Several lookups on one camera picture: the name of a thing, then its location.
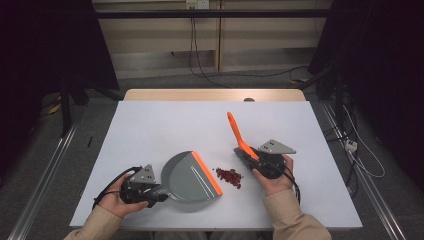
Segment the hand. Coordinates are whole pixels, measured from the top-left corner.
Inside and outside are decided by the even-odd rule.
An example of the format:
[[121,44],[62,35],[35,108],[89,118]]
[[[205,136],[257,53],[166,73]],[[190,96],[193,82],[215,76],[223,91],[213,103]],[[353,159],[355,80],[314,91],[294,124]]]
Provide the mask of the hand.
[[[283,157],[286,160],[286,168],[293,172],[293,159],[285,154],[283,154]],[[287,169],[284,171],[293,177]],[[277,179],[268,179],[256,169],[253,169],[253,175],[255,175],[256,180],[262,185],[267,196],[293,188],[293,183],[284,175],[281,175]]]
[[122,183],[128,176],[130,175],[127,174],[122,176],[108,189],[108,192],[117,192],[116,194],[106,194],[99,203],[99,206],[121,218],[124,218],[130,213],[140,211],[141,209],[149,205],[147,201],[126,204],[121,200],[121,198],[119,197],[119,191],[121,190]]

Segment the red debris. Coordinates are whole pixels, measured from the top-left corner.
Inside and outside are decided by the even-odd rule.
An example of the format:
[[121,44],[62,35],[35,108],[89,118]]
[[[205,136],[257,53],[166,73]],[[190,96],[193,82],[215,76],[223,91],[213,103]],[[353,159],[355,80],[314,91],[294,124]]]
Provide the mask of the red debris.
[[216,168],[216,176],[220,180],[224,179],[225,182],[228,182],[233,186],[237,187],[237,189],[241,188],[240,180],[242,179],[242,176],[234,169],[223,170],[221,168]]

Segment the white table surface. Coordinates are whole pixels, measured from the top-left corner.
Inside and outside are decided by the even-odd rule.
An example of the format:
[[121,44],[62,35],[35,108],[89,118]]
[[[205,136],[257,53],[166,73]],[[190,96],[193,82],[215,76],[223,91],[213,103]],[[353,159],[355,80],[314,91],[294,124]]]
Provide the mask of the white table surface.
[[[118,174],[133,166],[152,164],[156,180],[174,155],[196,151],[217,179],[224,194],[200,204],[172,199],[127,216],[121,228],[131,230],[269,230],[262,205],[264,192],[237,158],[237,142],[228,123],[233,113],[243,139],[259,147],[275,139],[297,150],[294,175],[303,212],[324,226],[362,227],[343,179],[330,153],[309,102],[120,102],[70,223],[81,227],[93,198]],[[244,178],[241,188],[220,181],[212,169],[235,169]]]

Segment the sleeve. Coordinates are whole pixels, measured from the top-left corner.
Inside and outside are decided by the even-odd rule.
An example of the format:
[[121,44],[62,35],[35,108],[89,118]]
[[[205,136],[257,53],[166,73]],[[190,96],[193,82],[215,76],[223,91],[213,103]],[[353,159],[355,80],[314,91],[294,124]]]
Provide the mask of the sleeve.
[[81,229],[74,230],[65,240],[111,239],[121,225],[122,218],[96,206]]
[[263,202],[274,227],[274,239],[331,239],[317,219],[302,213],[293,190],[267,196]]

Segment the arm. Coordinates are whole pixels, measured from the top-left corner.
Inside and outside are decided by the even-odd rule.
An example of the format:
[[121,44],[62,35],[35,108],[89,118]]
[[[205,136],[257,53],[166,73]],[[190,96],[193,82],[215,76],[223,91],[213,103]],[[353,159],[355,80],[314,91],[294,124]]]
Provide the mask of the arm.
[[[109,192],[119,192],[122,183],[128,175],[120,178],[110,188]],[[71,239],[111,239],[118,230],[124,217],[130,213],[147,207],[148,202],[125,204],[119,194],[106,194],[99,205],[94,208],[81,229],[74,230],[65,237]]]
[[[286,167],[293,172],[293,159],[286,155],[284,158]],[[253,174],[265,190],[263,202],[274,227],[274,239],[331,239],[318,220],[302,213],[292,190],[293,183],[287,177],[267,179],[256,169]]]

